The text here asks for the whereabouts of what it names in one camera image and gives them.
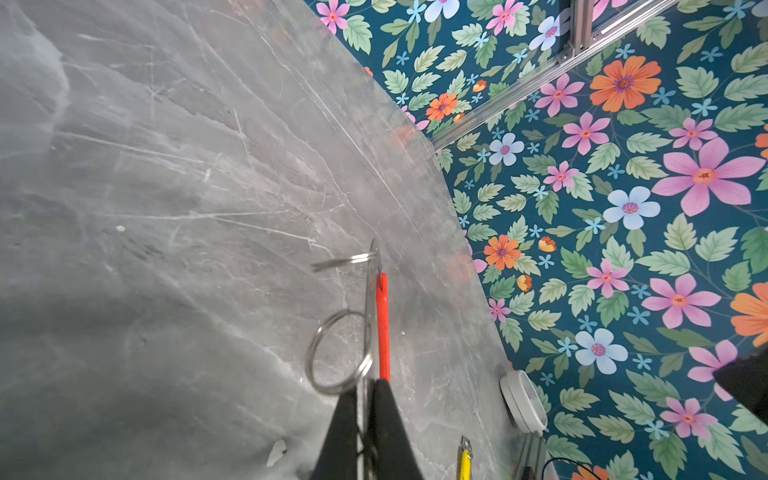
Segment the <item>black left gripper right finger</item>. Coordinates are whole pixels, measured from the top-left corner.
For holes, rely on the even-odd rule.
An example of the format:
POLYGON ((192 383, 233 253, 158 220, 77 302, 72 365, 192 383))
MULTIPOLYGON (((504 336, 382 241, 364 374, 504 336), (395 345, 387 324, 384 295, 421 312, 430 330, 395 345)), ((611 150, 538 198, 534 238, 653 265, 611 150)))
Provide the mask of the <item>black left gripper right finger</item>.
POLYGON ((369 385, 365 447, 369 474, 382 480, 423 479, 389 382, 376 379, 369 385))

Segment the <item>large keyring with red grip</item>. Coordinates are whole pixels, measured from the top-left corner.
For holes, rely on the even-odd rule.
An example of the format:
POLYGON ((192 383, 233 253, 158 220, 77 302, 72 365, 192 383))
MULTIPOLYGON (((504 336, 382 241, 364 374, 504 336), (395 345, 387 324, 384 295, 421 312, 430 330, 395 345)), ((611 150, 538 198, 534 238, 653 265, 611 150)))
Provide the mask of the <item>large keyring with red grip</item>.
POLYGON ((365 305, 362 312, 342 309, 326 318, 315 330, 307 347, 304 370, 310 385, 320 394, 338 396, 356 387, 370 373, 374 364, 379 366, 379 377, 391 380, 391 347, 390 347, 390 318, 389 318, 389 283, 384 272, 382 253, 378 241, 371 241, 369 250, 348 257, 334 258, 314 263, 314 272, 322 272, 347 266, 364 266, 366 268, 365 305), (343 318, 353 316, 360 318, 363 323, 362 357, 352 372, 337 383, 322 384, 316 379, 314 371, 315 358, 321 341, 343 318))

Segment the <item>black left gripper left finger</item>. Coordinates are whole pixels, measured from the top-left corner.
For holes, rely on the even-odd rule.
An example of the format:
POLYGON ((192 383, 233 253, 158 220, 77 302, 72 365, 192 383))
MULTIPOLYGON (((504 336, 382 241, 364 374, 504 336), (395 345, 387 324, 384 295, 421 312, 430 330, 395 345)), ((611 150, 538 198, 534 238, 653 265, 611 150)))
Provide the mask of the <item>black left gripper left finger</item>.
POLYGON ((311 480, 355 480, 358 458, 357 392, 337 401, 311 480))

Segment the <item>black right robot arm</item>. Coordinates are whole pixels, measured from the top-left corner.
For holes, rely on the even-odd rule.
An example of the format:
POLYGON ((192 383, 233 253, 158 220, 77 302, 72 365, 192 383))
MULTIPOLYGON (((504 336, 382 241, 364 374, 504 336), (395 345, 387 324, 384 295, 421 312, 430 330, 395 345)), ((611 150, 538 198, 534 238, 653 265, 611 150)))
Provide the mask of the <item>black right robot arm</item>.
POLYGON ((714 379, 727 393, 767 423, 767 346, 737 358, 714 372, 714 379))

